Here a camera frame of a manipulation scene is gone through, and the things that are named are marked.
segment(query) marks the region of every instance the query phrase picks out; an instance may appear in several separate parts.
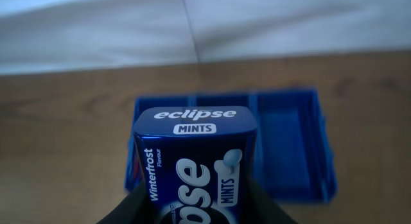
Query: container lid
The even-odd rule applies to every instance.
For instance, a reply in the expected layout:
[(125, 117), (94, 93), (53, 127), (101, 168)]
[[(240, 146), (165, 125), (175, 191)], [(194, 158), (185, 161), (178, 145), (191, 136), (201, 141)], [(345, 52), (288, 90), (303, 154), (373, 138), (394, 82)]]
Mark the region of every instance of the container lid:
[[(248, 107), (258, 122), (253, 177), (274, 199), (286, 202), (329, 202), (337, 191), (332, 154), (315, 90), (282, 90), (136, 100), (133, 124), (153, 107)], [(129, 141), (125, 187), (141, 180), (136, 148)]]

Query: wooden table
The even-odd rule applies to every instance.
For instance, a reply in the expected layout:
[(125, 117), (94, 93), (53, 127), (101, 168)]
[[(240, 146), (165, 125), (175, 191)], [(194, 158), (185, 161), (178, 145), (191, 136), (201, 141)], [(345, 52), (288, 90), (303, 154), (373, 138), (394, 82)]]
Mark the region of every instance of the wooden table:
[(339, 192), (301, 223), (411, 223), (411, 52), (0, 77), (0, 223), (95, 223), (125, 196), (143, 94), (315, 86)]

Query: eclipse mints tin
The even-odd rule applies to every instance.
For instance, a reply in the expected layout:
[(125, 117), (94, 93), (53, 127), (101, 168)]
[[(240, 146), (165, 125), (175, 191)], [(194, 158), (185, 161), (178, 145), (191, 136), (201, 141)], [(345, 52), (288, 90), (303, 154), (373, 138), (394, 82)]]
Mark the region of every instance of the eclipse mints tin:
[(145, 110), (134, 139), (156, 223), (239, 223), (256, 133), (246, 107)]

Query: white paper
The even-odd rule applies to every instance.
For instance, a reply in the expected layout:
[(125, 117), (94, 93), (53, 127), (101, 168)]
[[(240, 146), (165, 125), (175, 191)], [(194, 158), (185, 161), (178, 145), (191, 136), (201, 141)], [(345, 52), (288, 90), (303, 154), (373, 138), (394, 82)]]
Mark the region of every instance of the white paper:
[(0, 0), (0, 74), (411, 47), (411, 0)]

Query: blue plastic tray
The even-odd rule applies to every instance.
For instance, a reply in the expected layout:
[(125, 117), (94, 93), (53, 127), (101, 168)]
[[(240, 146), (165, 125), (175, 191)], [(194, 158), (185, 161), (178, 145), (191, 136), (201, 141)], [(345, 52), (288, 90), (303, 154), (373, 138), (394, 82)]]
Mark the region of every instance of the blue plastic tray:
[[(337, 191), (325, 120), (315, 90), (195, 94), (136, 99), (133, 124), (152, 107), (248, 107), (259, 123), (253, 177), (274, 199), (285, 202), (329, 202)], [(132, 138), (128, 143), (125, 188), (140, 182)]]

